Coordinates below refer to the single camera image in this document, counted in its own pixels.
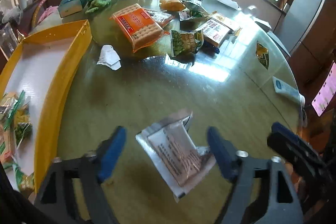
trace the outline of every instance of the small snack packet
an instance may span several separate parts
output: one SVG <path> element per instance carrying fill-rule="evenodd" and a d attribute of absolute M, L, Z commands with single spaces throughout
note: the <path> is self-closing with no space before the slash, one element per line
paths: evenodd
<path fill-rule="evenodd" d="M 0 124 L 0 162 L 4 168 L 11 166 L 14 156 L 14 145 L 12 134 L 9 129 L 6 131 Z"/>
<path fill-rule="evenodd" d="M 152 17 L 152 19 L 160 25 L 161 28 L 164 28 L 168 25 L 168 23 L 174 18 L 173 15 L 164 13 L 164 12 L 157 12 L 151 9 L 146 9 L 145 11 Z"/>
<path fill-rule="evenodd" d="M 8 92 L 2 97 L 0 102 L 0 122 L 4 123 L 8 118 L 9 113 L 12 111 L 15 103 L 17 102 L 17 96 L 15 92 Z"/>
<path fill-rule="evenodd" d="M 185 9 L 181 0 L 160 0 L 160 8 L 162 10 L 178 12 Z"/>
<path fill-rule="evenodd" d="M 132 44 L 133 53 L 155 43 L 163 34 L 163 29 L 139 5 L 134 4 L 112 15 Z"/>
<path fill-rule="evenodd" d="M 241 27 L 238 24 L 238 22 L 235 22 L 234 20 L 229 19 L 228 17 L 225 17 L 219 13 L 213 14 L 210 17 L 217 20 L 226 27 L 230 28 L 234 35 L 238 35 L 238 32 L 241 30 Z"/>
<path fill-rule="evenodd" d="M 179 13 L 180 21 L 199 21 L 204 20 L 208 14 L 197 10 L 183 10 Z"/>
<path fill-rule="evenodd" d="M 268 69 L 269 65 L 268 48 L 264 47 L 259 42 L 257 42 L 255 54 L 260 64 L 262 64 L 266 69 Z"/>
<path fill-rule="evenodd" d="M 180 110 L 135 136 L 175 197 L 185 196 L 216 163 L 209 147 L 196 147 L 188 135 L 193 113 Z"/>
<path fill-rule="evenodd" d="M 182 52 L 197 53 L 204 42 L 202 30 L 189 33 L 180 33 L 178 31 L 171 30 L 170 39 L 173 57 L 179 55 Z"/>
<path fill-rule="evenodd" d="M 33 126 L 30 120 L 29 107 L 26 103 L 18 109 L 14 115 L 13 129 L 15 136 L 15 144 L 18 149 L 22 141 L 31 135 Z"/>
<path fill-rule="evenodd" d="M 214 19 L 208 20 L 202 26 L 196 29 L 203 30 L 204 40 L 220 47 L 225 40 L 226 35 L 230 32 L 230 29 Z"/>
<path fill-rule="evenodd" d="M 13 164 L 13 171 L 17 188 L 25 198 L 28 198 L 34 192 L 34 174 L 27 176 L 17 164 Z"/>

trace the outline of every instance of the green vegetable snack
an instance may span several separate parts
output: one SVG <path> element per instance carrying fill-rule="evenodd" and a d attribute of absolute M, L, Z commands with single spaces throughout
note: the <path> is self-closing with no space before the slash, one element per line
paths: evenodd
<path fill-rule="evenodd" d="M 203 31 L 180 33 L 175 30 L 170 31 L 172 56 L 183 53 L 196 53 L 203 45 Z"/>

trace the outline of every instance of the orange snack bag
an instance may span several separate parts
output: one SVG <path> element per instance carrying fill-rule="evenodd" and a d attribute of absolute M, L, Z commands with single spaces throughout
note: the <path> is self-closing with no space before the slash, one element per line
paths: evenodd
<path fill-rule="evenodd" d="M 131 42 L 133 53 L 152 45 L 164 34 L 159 24 L 139 4 L 128 6 L 112 17 Z"/>

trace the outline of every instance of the round glass table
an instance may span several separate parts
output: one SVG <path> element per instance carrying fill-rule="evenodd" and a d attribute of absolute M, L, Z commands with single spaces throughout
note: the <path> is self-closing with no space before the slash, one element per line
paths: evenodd
<path fill-rule="evenodd" d="M 225 42 L 220 54 L 199 51 L 194 60 L 170 58 L 170 37 L 132 53 L 130 42 L 112 13 L 139 3 L 159 10 L 159 0 L 116 0 L 102 12 L 80 12 L 61 20 L 58 14 L 45 19 L 36 30 L 88 18 L 93 40 L 73 79 L 58 140 L 58 156 L 71 159 L 110 137 L 116 126 L 127 129 L 127 141 L 112 177 L 102 187 L 120 223 L 214 223 L 231 184 L 214 166 L 204 180 L 179 203 L 160 177 L 135 135 L 171 113 L 187 108 L 194 113 L 189 135 L 196 146 L 206 146 L 206 129 L 215 126 L 223 138 L 252 157 L 270 158 L 266 144 L 271 125 L 280 122 L 293 132 L 302 124 L 301 108 L 276 94 L 275 76 L 297 89 L 293 74 L 276 44 L 242 12 L 216 0 L 202 6 L 236 20 L 242 30 Z M 179 19 L 165 29 L 179 30 Z M 269 68 L 256 57 L 256 42 L 269 51 Z M 96 65 L 102 45 L 111 44 L 121 58 L 113 71 Z M 80 185 L 77 202 L 88 218 Z"/>

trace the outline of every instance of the tube of cream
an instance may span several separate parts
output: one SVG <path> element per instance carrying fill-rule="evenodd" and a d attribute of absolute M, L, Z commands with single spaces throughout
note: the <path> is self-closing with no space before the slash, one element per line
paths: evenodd
<path fill-rule="evenodd" d="M 286 82 L 276 78 L 273 76 L 273 84 L 275 92 L 281 94 L 282 96 L 290 99 L 291 101 L 301 105 L 302 107 L 305 106 L 305 98 L 301 95 L 295 88 L 288 85 Z"/>

